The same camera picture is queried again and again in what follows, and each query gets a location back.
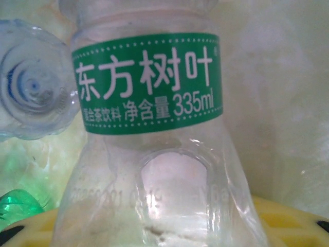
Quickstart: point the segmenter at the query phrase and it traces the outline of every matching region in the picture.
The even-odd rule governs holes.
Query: bottle label
[[[187,127],[223,113],[219,38],[166,33],[72,53],[85,128],[125,135]]]

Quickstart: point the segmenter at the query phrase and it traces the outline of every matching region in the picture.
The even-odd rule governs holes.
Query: clear plastic bottle
[[[217,1],[60,1],[88,144],[51,247],[267,246],[222,120]]]
[[[69,48],[22,20],[0,20],[0,142],[66,129],[80,109]]]

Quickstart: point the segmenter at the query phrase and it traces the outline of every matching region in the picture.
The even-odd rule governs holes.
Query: green plastic bottle
[[[14,189],[0,197],[0,231],[15,222],[43,212],[42,206],[29,192]]]

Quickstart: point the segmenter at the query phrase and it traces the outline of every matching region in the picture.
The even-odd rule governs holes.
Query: white dotted border
[[[90,51],[86,51],[80,54],[75,55],[72,59],[76,60],[79,58],[83,57],[88,57],[93,54],[99,54],[99,53],[104,53],[107,51],[112,51],[112,50],[118,50],[118,49],[124,49],[124,48],[130,48],[130,47],[137,47],[137,46],[147,46],[147,45],[157,45],[157,44],[178,44],[178,43],[209,43],[209,44],[214,44],[218,43],[218,39],[204,39],[204,38],[183,38],[183,39],[178,39],[178,38],[171,38],[171,39],[159,39],[155,41],[141,41],[141,42],[133,42],[133,43],[125,43],[125,44],[119,44],[119,46],[107,46],[104,48],[100,49],[92,49]]]
[[[220,111],[223,107],[217,107],[217,108],[214,108],[214,109],[211,109],[211,110],[208,110],[208,111],[204,111],[204,112],[200,112],[200,113],[195,113],[195,114],[190,114],[188,116],[184,116],[184,117],[177,117],[176,118],[176,121],[182,121],[182,120],[190,120],[192,119],[193,117],[194,118],[198,118],[198,117],[201,117],[201,116],[204,116],[204,115],[207,115],[207,114],[210,114],[210,113],[214,113],[214,112],[217,112],[217,111]],[[94,124],[94,123],[85,123],[85,126],[89,126],[89,127],[96,127],[96,128],[109,128],[109,129],[116,129],[116,128],[128,128],[128,127],[142,127],[142,126],[150,126],[150,125],[161,125],[161,124],[167,124],[169,122],[174,122],[175,119],[174,118],[171,118],[170,120],[168,119],[164,119],[164,120],[154,120],[154,121],[151,121],[151,122],[138,122],[138,123],[113,123],[111,125],[108,125],[108,124]]]

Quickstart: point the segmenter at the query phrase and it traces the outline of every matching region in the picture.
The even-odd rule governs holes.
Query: yellow plastic crate
[[[253,199],[272,247],[329,247],[328,219]],[[0,246],[49,247],[56,216],[55,209],[11,225],[0,233]]]

